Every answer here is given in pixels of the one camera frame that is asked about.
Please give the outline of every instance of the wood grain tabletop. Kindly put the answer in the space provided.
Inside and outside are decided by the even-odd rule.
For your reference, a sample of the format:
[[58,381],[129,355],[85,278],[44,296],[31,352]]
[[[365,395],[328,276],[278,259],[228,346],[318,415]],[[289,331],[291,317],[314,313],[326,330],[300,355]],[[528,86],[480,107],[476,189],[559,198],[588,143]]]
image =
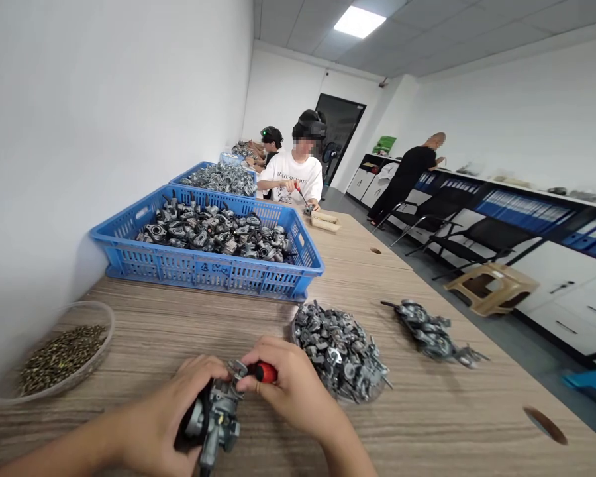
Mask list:
[[[353,313],[391,370],[393,390],[371,404],[345,407],[379,475],[596,476],[596,434],[406,264],[394,254],[389,258],[390,251],[353,218],[335,215],[348,236],[309,228],[326,264],[324,276],[309,287],[309,299]],[[386,253],[364,253],[374,246]],[[421,356],[392,309],[379,304],[404,298],[450,318],[455,341],[470,343],[492,361],[468,370]],[[260,335],[287,336],[297,309],[290,302],[109,278],[85,299],[115,311],[108,357],[62,396],[0,408],[0,464],[148,393],[189,356],[240,358]],[[537,428],[525,406],[551,419],[568,445]],[[238,416],[240,437],[230,454],[220,452],[214,475],[326,475],[320,448],[260,398],[246,396]],[[113,469],[104,475],[132,473]]]

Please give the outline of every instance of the blue plastic crate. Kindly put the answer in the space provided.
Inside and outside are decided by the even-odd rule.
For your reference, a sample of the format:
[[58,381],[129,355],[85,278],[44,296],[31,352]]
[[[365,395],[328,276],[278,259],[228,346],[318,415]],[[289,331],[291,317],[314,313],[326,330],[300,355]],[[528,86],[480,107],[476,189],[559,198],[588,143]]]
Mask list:
[[[183,184],[179,183],[179,181],[181,179],[183,179],[183,178],[189,177],[193,172],[196,172],[197,170],[199,170],[201,168],[204,168],[205,166],[210,166],[212,164],[215,164],[215,163],[214,162],[209,162],[209,161],[200,162],[196,166],[194,166],[192,169],[189,169],[189,170],[185,171],[184,173],[179,174],[178,176],[176,176],[173,180],[171,180],[169,182],[169,184],[175,184],[177,186],[179,185],[179,186],[182,186],[182,187],[191,187],[190,185],[183,185]],[[254,171],[250,171],[250,170],[248,170],[247,172],[252,175],[252,178],[254,179],[254,185],[256,185],[256,173]],[[192,189],[195,189],[195,190],[198,190],[198,191],[206,190],[206,189],[201,189],[200,187],[192,187]],[[225,195],[229,195],[229,196],[232,196],[232,197],[243,197],[245,199],[256,200],[256,191],[254,191],[254,193],[252,195],[250,195],[250,196],[247,196],[247,195],[236,195],[236,194],[225,194]]]
[[[163,195],[176,194],[179,202],[192,199],[223,207],[227,203],[238,216],[256,212],[262,227],[282,225],[291,241],[292,263],[265,262],[253,258],[198,252],[135,240],[164,204]],[[108,256],[110,277],[164,285],[239,293],[289,301],[305,301],[307,287],[324,273],[320,254],[298,212],[275,203],[247,197],[168,184],[147,195],[91,230],[91,237]]]

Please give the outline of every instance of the glass bowl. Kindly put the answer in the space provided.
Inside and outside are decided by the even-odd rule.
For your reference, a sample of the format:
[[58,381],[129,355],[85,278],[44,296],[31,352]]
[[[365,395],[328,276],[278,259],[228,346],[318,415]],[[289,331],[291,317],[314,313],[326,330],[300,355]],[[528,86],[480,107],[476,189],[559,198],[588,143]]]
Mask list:
[[[335,309],[337,311],[342,311],[342,310],[340,310],[337,307],[332,307],[332,306],[329,306],[329,305],[327,305],[325,303],[318,302],[318,305],[321,306],[325,310]],[[300,311],[300,308],[296,312],[296,315],[294,316],[293,320],[291,320],[291,323],[290,323],[290,326],[289,326],[289,340],[293,344],[295,344],[298,347],[300,347],[300,349],[302,349],[303,351],[305,351],[305,349],[301,345],[301,341],[296,336],[296,317],[298,316],[298,312],[299,311]],[[369,341],[369,340],[370,340],[370,336],[367,334],[367,341]],[[342,358],[342,366],[344,366],[344,363],[345,362],[346,362],[346,357],[343,357]],[[353,399],[349,399],[347,397],[340,396],[339,394],[336,393],[336,390],[330,389],[329,387],[326,386],[326,384],[324,382],[323,382],[323,384],[325,385],[327,391],[329,391],[329,393],[331,394],[331,396],[333,396],[338,401],[338,403],[340,403],[342,405],[354,405],[354,404],[371,403],[371,402],[375,401],[382,394],[382,391],[384,390],[384,387],[386,385],[384,379],[380,380],[379,383],[376,386],[372,386],[370,388],[369,398],[368,399],[363,399],[363,400],[360,400],[360,401],[356,402]]]
[[[46,330],[19,335],[0,348],[0,405],[22,404],[60,394],[84,381],[104,361],[115,331],[115,314],[108,305],[99,301],[77,301],[58,309],[55,316],[56,319],[50,317]],[[20,371],[33,352],[62,333],[85,325],[104,327],[99,335],[104,342],[97,352],[62,381],[45,390],[22,396],[19,386]]]

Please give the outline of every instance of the doorway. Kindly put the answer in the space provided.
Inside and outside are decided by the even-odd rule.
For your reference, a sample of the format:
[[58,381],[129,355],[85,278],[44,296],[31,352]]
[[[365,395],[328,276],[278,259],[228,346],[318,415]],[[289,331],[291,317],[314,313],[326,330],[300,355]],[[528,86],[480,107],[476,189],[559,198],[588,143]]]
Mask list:
[[322,111],[326,116],[326,139],[323,144],[325,153],[319,154],[318,159],[323,164],[325,187],[331,184],[333,176],[336,175],[365,109],[366,105],[320,94],[316,110]]

